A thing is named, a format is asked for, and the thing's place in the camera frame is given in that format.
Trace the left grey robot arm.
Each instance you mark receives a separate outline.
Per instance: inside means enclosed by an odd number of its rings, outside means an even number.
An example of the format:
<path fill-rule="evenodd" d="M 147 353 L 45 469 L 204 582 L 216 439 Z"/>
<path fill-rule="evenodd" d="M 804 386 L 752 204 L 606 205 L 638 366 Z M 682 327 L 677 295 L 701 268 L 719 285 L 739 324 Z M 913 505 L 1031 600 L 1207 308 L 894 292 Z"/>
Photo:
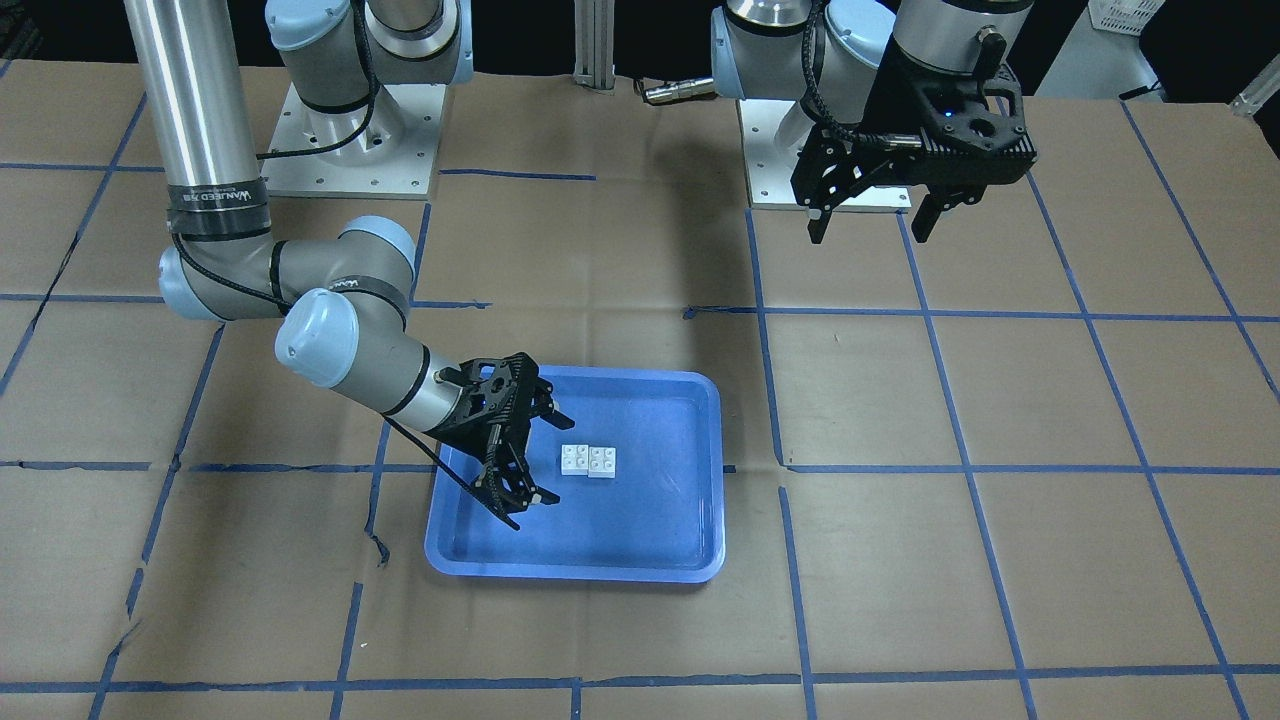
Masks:
<path fill-rule="evenodd" d="M 716 91 L 795 101 L 809 120 L 790 187 L 813 243 L 874 187 L 922 186 L 911 223 L 1011 184 L 1038 152 L 1007 64 L 1029 1 L 724 1 L 710 20 Z"/>

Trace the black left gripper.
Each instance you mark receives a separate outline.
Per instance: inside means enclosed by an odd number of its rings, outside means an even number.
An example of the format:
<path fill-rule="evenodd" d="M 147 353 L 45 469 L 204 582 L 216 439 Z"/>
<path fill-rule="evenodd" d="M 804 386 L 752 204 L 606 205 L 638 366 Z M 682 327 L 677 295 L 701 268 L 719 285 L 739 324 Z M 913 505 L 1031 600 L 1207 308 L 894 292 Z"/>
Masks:
<path fill-rule="evenodd" d="M 872 92 L 877 110 L 849 124 L 820 96 L 819 53 L 804 50 L 801 106 L 815 124 L 790 182 L 809 211 L 810 242 L 823 242 L 836 208 L 874 186 L 927 187 L 910 225 L 914 241 L 925 243 L 945 213 L 979 202 L 988 186 L 1024 177 L 1038 152 L 1021 87 L 1000 55 L 980 50 L 970 70 L 952 76 L 890 50 Z"/>

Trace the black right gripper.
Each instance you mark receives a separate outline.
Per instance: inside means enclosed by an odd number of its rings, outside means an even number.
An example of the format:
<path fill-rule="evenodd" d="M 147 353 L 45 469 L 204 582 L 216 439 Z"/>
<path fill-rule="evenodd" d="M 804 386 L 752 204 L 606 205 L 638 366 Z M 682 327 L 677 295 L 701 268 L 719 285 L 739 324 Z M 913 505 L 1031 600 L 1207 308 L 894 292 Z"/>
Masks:
<path fill-rule="evenodd" d="M 470 482 L 472 498 L 513 530 L 520 530 L 515 514 L 561 502 L 532 479 L 525 454 L 534 419 L 558 430 L 572 429 L 576 421 L 559 410 L 553 384 L 540 378 L 532 357 L 524 352 L 477 357 L 436 372 L 435 380 L 461 388 L 457 404 L 430 429 L 430 437 L 481 461 Z"/>

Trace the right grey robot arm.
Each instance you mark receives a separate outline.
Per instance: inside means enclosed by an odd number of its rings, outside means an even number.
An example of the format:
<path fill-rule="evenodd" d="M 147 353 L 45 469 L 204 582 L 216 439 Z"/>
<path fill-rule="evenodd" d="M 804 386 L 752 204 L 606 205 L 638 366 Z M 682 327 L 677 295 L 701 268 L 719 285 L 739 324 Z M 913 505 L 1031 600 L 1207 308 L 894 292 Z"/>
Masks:
<path fill-rule="evenodd" d="M 475 457 L 463 491 L 507 525 L 559 502 L 525 457 L 531 424 L 567 430 L 526 354 L 453 363 L 407 332 L 415 242 L 397 222 L 357 217 L 332 240 L 273 234 L 268 160 L 339 168 L 403 152 L 393 85 L 452 85 L 474 70 L 466 1 L 270 1 L 265 20 L 303 105 L 301 149 L 256 152 L 224 1 L 128 1 L 166 176 L 169 246 L 157 286 L 177 314 L 278 318 L 276 360 L 378 414 L 415 445 Z"/>

